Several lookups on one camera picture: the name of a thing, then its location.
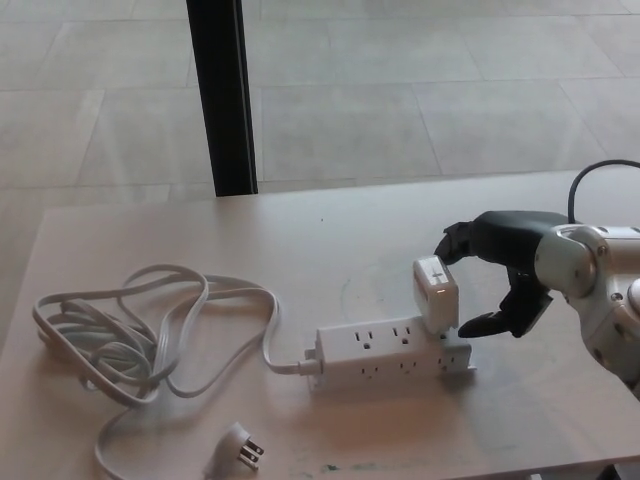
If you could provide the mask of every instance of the tile floor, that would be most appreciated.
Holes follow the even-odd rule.
[[[183,2],[0,0],[0,344],[46,207],[213,196]],[[640,0],[243,2],[262,192],[640,157]]]

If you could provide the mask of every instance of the black cable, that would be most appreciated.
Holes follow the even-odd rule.
[[[596,162],[593,165],[589,165],[587,168],[582,170],[578,176],[573,180],[571,184],[571,188],[569,189],[569,205],[567,216],[569,217],[569,223],[576,223],[576,215],[575,215],[575,204],[576,204],[576,190],[578,189],[578,185],[585,177],[585,175],[597,168],[606,167],[609,165],[624,165],[626,167],[635,167],[640,168],[640,162],[634,162],[633,160],[603,160],[602,162]]]

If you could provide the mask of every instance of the white table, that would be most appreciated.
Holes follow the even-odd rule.
[[[274,357],[298,359],[318,325],[414,314],[411,261],[432,253],[444,227],[488,209],[564,211],[572,178],[506,176],[48,212],[0,362],[0,478],[94,478],[95,436],[120,411],[43,355],[30,316],[39,296],[113,288],[152,263],[234,275],[279,294],[286,318]],[[578,218],[637,222],[638,178],[617,169],[587,177]],[[452,271],[462,319],[494,309],[506,293],[502,268],[466,260]],[[226,358],[255,322],[202,323],[185,367],[188,382]],[[235,420],[267,450],[263,479],[476,478],[640,456],[640,405],[587,354],[578,318],[563,301],[523,339],[478,339],[473,348],[472,382],[434,382],[413,395],[320,398],[303,378],[274,375],[253,355],[202,408],[167,398],[132,421],[148,428],[119,437],[110,458],[132,479],[200,478],[222,429]]]

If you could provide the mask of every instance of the outlet socket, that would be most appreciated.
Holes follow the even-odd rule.
[[[415,382],[469,369],[471,346],[455,335],[432,335],[421,317],[320,328],[306,358],[321,362],[315,388]]]

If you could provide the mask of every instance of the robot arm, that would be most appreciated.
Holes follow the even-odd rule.
[[[486,212],[445,230],[435,254],[507,267],[499,310],[468,321],[461,337],[526,334],[561,292],[580,317],[591,355],[640,395],[640,229],[568,225],[547,212]]]

